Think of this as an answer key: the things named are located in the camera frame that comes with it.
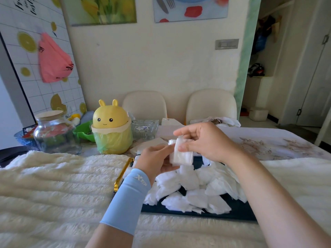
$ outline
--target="hand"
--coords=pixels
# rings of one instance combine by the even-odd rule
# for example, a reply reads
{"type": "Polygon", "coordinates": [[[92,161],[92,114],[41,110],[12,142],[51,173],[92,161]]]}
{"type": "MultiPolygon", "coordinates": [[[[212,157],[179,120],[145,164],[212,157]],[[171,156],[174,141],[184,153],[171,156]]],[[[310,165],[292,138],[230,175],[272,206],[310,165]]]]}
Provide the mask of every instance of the hand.
{"type": "Polygon", "coordinates": [[[161,173],[174,171],[179,166],[169,163],[169,154],[173,153],[175,145],[158,145],[144,149],[135,168],[142,170],[148,176],[151,186],[161,173]]]}
{"type": "Polygon", "coordinates": [[[179,151],[194,151],[212,161],[229,164],[232,157],[244,153],[238,145],[210,122],[188,125],[175,130],[173,134],[184,135],[185,138],[195,140],[182,144],[178,148],[179,151]]]}

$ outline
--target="hanging bag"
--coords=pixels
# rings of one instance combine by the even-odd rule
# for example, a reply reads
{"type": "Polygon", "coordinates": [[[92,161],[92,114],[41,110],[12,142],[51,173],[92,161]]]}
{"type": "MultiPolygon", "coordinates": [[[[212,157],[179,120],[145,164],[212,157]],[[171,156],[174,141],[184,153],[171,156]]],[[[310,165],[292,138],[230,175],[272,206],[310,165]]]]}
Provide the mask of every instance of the hanging bag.
{"type": "Polygon", "coordinates": [[[44,83],[53,83],[68,77],[73,70],[70,56],[47,34],[39,42],[40,74],[44,83]]]}

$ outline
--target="white fluffy blanket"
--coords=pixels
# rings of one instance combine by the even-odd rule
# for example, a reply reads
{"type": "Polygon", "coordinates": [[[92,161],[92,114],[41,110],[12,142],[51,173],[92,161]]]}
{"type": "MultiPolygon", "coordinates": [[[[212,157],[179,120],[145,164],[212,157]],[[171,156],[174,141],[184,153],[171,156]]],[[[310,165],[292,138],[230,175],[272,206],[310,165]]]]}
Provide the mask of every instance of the white fluffy blanket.
{"type": "MultiPolygon", "coordinates": [[[[111,200],[126,156],[29,152],[0,169],[0,247],[84,247],[111,200]]],[[[331,162],[263,164],[331,233],[331,162]]],[[[141,215],[133,247],[266,247],[257,224],[141,215]]]]}

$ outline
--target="person's left hand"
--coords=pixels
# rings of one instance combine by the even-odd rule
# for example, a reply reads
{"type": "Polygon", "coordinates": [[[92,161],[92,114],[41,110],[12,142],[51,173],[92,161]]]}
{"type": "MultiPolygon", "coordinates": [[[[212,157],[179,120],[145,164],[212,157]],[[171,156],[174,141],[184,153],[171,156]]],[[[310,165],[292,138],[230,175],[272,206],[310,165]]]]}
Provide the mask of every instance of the person's left hand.
{"type": "Polygon", "coordinates": [[[151,186],[153,185],[155,178],[168,171],[174,171],[179,166],[172,166],[169,163],[169,154],[173,153],[175,145],[158,145],[151,146],[143,150],[140,155],[135,168],[142,170],[148,176],[151,186]]]}

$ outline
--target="door hinge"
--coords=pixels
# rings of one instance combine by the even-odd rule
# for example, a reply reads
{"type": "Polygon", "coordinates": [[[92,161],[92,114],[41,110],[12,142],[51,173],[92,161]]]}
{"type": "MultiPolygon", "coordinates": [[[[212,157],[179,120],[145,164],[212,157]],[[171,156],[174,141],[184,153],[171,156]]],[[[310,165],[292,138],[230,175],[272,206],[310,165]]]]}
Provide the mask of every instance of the door hinge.
{"type": "Polygon", "coordinates": [[[322,42],[322,45],[326,44],[329,41],[329,38],[330,38],[329,35],[325,35],[324,39],[323,39],[323,42],[322,42]]]}

